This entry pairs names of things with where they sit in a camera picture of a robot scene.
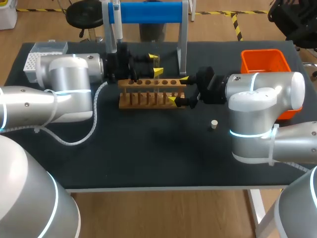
black stool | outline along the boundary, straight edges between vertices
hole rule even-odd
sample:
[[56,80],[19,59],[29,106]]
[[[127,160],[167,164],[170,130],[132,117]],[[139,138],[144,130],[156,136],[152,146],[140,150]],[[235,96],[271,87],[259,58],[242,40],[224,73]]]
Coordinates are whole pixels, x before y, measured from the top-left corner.
[[95,28],[103,25],[102,4],[98,0],[78,1],[66,10],[66,21],[69,25],[82,29],[79,37],[84,36],[88,29],[90,41],[102,41],[102,37],[96,37]]

blue padded bar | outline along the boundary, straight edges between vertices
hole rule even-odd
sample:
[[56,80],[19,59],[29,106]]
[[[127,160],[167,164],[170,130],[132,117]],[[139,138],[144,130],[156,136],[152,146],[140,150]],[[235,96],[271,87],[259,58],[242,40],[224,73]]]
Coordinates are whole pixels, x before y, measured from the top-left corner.
[[[112,3],[108,3],[109,21],[114,23]],[[181,23],[182,2],[122,2],[122,23]]]

orange container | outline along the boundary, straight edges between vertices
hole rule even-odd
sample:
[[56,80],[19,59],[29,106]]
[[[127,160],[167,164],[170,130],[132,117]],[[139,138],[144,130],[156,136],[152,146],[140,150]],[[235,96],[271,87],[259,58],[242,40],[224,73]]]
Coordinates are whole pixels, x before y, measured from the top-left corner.
[[[277,49],[246,50],[241,58],[241,73],[291,72],[283,53]],[[301,109],[284,112],[278,120],[291,119]]]

black table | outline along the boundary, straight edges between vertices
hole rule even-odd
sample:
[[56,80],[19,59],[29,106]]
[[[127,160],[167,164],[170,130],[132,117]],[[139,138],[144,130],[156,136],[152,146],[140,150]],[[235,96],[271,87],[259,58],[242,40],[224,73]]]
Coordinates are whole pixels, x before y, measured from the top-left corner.
[[[28,82],[23,66],[33,44],[24,44],[6,85],[38,88]],[[317,120],[317,96],[292,42],[188,43],[187,74],[212,66],[216,74],[240,70],[240,53],[246,49],[280,49],[291,69],[305,77],[303,109],[281,126]],[[164,77],[178,76],[175,43],[130,43],[135,54],[159,54]],[[104,45],[69,43],[68,53],[103,53]],[[185,93],[191,93],[189,86]],[[5,134],[25,148],[66,189],[123,188],[217,189],[288,185],[303,174],[286,164],[248,165],[231,154],[227,105],[204,105],[194,110],[118,109],[119,90],[110,85],[100,95],[98,126],[84,144],[66,147],[45,132],[22,130]],[[211,120],[219,122],[209,132]],[[85,122],[50,124],[66,141],[83,138],[92,125]]]

floor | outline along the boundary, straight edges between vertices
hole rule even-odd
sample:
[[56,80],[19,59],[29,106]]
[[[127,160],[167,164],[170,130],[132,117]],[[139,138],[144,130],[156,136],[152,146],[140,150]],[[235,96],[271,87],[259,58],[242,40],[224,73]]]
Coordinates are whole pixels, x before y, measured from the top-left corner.
[[[61,0],[67,7],[68,0]],[[197,0],[197,12],[269,10],[271,0]],[[59,8],[56,0],[20,0],[17,8]],[[239,14],[245,41],[285,40],[265,14]],[[177,41],[177,24],[169,24],[166,41]],[[138,25],[124,25],[124,40],[140,41]],[[69,26],[60,12],[19,12],[13,30],[0,31],[0,84],[24,42],[80,41],[80,30]],[[102,27],[96,29],[103,35]],[[231,17],[196,15],[189,24],[189,41],[237,41]],[[304,60],[313,60],[300,52]],[[261,191],[267,210],[279,190]],[[245,191],[163,191],[78,193],[82,216],[80,238],[253,238],[254,226]],[[277,232],[271,238],[279,237]]]

